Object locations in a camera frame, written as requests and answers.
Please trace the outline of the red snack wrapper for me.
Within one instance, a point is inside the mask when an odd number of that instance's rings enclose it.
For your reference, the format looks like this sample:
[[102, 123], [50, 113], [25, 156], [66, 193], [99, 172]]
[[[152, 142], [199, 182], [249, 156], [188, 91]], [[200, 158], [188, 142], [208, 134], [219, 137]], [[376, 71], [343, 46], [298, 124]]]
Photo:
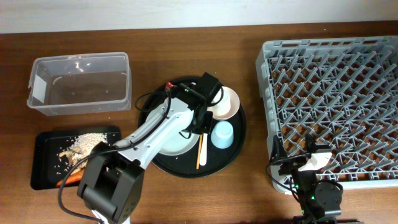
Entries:
[[165, 89], [166, 90], [171, 90], [173, 87], [174, 87], [174, 85], [172, 83], [170, 83], [170, 82], [167, 82], [166, 85], [165, 85]]

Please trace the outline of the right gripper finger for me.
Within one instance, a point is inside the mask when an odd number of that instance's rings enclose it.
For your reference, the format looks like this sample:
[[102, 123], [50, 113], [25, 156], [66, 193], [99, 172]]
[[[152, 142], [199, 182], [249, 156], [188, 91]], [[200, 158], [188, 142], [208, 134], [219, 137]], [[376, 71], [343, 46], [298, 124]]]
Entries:
[[310, 134], [305, 135], [305, 145], [308, 152], [317, 152], [321, 149], [326, 149], [326, 144], [317, 143]]
[[287, 154], [284, 149], [284, 144], [279, 139], [279, 137], [277, 135], [275, 135], [272, 140], [272, 150], [271, 150], [271, 155], [270, 155], [270, 161], [274, 162], [274, 161], [277, 161], [280, 159], [285, 159], [285, 158], [287, 158]]

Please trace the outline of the pink bowl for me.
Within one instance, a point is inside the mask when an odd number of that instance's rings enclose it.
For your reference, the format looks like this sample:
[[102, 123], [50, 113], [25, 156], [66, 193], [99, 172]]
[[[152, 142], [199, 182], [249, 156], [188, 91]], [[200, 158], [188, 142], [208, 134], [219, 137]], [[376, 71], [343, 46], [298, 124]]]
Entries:
[[239, 100], [239, 96], [237, 95], [237, 93], [229, 87], [226, 87], [226, 88], [228, 89], [229, 97], [231, 100], [230, 111], [223, 116], [216, 116], [211, 110], [208, 109], [209, 107], [207, 108], [208, 111], [211, 111], [213, 113], [213, 118], [218, 121], [224, 121], [224, 120], [232, 118], [238, 112], [239, 107], [240, 107], [240, 100]]

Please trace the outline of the orange carrot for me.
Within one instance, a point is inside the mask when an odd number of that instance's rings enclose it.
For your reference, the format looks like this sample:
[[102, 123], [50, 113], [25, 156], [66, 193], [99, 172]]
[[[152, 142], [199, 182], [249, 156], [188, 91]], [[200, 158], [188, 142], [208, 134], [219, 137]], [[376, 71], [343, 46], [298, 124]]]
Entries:
[[65, 185], [71, 185], [79, 182], [83, 177], [84, 170], [72, 173], [66, 180]]

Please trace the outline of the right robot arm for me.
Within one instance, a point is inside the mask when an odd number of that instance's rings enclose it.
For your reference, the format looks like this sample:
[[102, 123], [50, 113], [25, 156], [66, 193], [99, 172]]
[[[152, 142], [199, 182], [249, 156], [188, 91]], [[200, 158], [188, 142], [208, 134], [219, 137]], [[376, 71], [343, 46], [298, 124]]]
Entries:
[[328, 144], [316, 142], [309, 134], [305, 135], [305, 145], [305, 153], [289, 157], [282, 141], [274, 136], [266, 171], [271, 166], [278, 166], [278, 173], [291, 175], [293, 181], [284, 185], [270, 173], [267, 175], [274, 183], [291, 192], [300, 204], [302, 215], [294, 216], [293, 223], [336, 223], [336, 217], [341, 215], [343, 186], [333, 180], [319, 180], [316, 176], [316, 171], [325, 167], [331, 159], [331, 148]]

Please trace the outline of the light blue cup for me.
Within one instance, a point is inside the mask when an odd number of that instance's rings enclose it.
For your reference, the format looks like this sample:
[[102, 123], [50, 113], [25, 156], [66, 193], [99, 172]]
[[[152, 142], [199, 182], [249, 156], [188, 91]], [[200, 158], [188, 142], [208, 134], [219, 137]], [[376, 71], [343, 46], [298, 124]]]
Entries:
[[220, 121], [216, 123], [211, 132], [211, 142], [219, 149], [230, 147], [234, 140], [234, 129], [228, 121]]

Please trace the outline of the grey plate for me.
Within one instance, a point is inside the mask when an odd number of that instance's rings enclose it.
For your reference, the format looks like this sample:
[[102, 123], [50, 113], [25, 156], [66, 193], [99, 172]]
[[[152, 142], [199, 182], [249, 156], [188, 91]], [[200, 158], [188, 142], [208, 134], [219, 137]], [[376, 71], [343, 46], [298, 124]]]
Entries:
[[150, 140], [151, 154], [158, 153], [166, 156], [178, 156], [189, 151], [198, 141], [198, 134], [189, 134], [182, 131], [182, 123], [179, 122], [178, 115], [174, 115], [173, 109], [169, 109], [169, 121], [166, 118], [160, 127], [156, 129], [154, 139]]

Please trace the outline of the cream white cup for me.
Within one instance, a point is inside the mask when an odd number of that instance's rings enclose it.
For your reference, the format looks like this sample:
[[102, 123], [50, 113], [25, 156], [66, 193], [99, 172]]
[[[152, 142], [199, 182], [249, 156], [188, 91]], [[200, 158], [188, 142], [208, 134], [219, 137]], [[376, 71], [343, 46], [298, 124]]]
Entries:
[[217, 93], [214, 103], [217, 104], [209, 107], [208, 109], [211, 110], [216, 116], [223, 116], [230, 111], [231, 100], [226, 87], [223, 87], [222, 90]]

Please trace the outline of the white plastic fork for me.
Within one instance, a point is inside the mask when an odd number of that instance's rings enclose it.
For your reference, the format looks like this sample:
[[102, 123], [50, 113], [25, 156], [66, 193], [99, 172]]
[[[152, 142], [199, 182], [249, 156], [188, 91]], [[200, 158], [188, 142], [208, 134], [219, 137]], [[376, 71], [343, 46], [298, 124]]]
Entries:
[[207, 143], [208, 135], [205, 133], [203, 134], [202, 141], [201, 141], [201, 152], [200, 152], [200, 161], [199, 165], [205, 166], [207, 162]]

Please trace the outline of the rice and nut scraps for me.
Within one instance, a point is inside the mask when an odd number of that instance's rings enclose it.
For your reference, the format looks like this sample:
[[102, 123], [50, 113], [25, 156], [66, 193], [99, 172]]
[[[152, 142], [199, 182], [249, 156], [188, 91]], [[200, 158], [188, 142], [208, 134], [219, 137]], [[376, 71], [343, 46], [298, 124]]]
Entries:
[[61, 171], [56, 171], [57, 175], [68, 172], [80, 160], [88, 156], [97, 144], [105, 143], [109, 145], [107, 135], [101, 133], [83, 134], [68, 138], [65, 142], [72, 145], [65, 149], [61, 147], [61, 152], [56, 154], [54, 168], [61, 169]]

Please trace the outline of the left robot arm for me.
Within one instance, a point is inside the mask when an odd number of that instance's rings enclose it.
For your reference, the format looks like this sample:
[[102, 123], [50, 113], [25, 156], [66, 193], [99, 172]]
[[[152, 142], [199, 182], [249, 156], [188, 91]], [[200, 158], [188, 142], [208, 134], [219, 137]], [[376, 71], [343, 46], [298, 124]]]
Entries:
[[77, 192], [93, 212], [92, 220], [124, 223], [130, 217], [141, 197], [145, 169], [163, 146], [183, 131], [201, 134], [210, 130], [208, 107], [221, 87], [209, 73], [192, 84], [166, 84], [151, 94], [162, 102], [150, 109], [152, 116], [144, 124], [112, 146], [95, 146], [85, 160]]

